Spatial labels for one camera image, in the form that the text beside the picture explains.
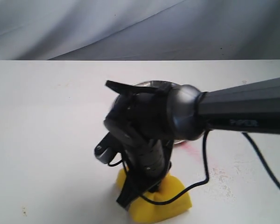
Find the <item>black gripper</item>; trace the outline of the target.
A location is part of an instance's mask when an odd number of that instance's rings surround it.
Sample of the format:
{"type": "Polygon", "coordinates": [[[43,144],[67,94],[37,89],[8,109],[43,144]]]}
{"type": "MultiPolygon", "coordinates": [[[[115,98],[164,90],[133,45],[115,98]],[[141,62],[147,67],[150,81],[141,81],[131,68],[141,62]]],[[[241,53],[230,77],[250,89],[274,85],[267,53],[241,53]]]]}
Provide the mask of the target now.
{"type": "Polygon", "coordinates": [[[171,168],[172,150],[172,140],[150,140],[139,148],[126,147],[128,177],[120,170],[116,179],[120,190],[116,202],[122,208],[128,208],[145,192],[145,187],[149,187],[150,193],[159,191],[162,179],[171,168]]]}

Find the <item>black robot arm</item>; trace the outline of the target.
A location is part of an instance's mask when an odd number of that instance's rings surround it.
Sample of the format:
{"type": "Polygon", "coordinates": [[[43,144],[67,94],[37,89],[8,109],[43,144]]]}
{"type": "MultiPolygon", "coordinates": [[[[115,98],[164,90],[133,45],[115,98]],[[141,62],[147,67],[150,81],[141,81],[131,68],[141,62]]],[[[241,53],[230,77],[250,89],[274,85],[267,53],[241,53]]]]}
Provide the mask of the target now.
{"type": "Polygon", "coordinates": [[[192,85],[140,87],[108,80],[118,93],[104,125],[117,139],[126,179],[117,203],[155,192],[168,173],[175,140],[207,140],[212,130],[241,132],[280,190],[250,133],[280,134],[280,78],[201,92],[192,85]]]}

